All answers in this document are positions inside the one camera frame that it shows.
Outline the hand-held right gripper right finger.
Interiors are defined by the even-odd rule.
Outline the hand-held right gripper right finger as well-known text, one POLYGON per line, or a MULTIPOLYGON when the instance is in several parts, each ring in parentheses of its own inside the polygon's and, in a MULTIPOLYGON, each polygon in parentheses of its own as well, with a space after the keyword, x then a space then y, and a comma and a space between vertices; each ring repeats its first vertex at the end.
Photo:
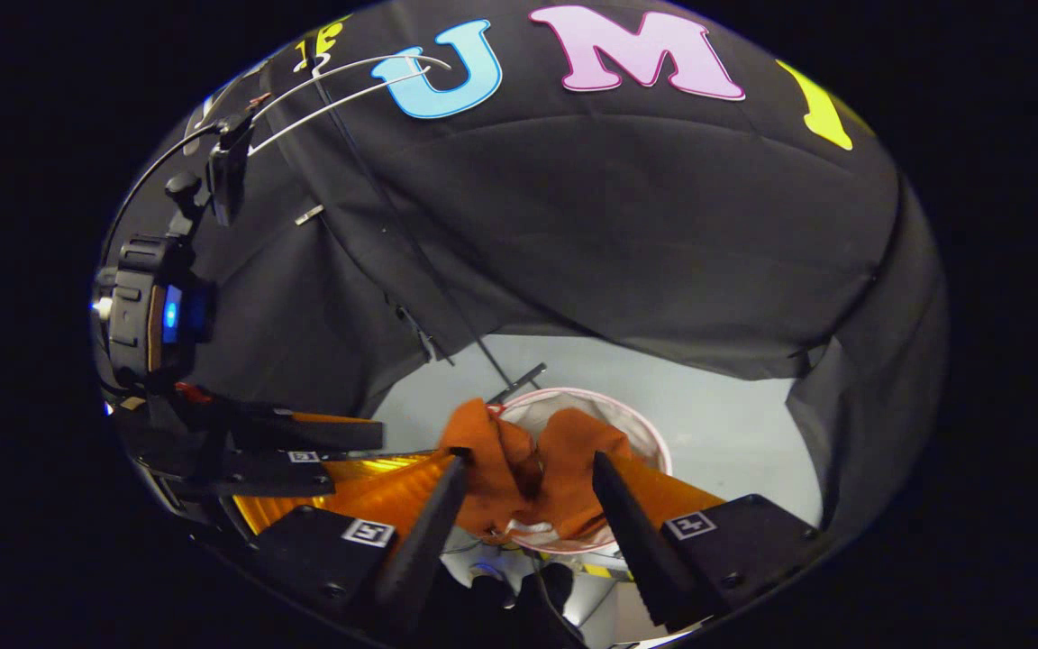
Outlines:
POLYGON ((723 501, 595 452, 592 488, 655 625, 677 632, 749 607, 824 555, 824 533, 769 498, 723 501))

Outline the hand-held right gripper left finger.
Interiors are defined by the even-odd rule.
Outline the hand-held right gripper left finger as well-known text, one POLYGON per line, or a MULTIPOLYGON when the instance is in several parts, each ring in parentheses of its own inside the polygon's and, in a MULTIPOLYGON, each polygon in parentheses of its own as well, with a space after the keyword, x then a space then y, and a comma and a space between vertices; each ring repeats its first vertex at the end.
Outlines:
POLYGON ((329 496, 292 498, 247 543, 244 570, 315 617, 411 632, 467 490, 470 453, 440 451, 329 496))

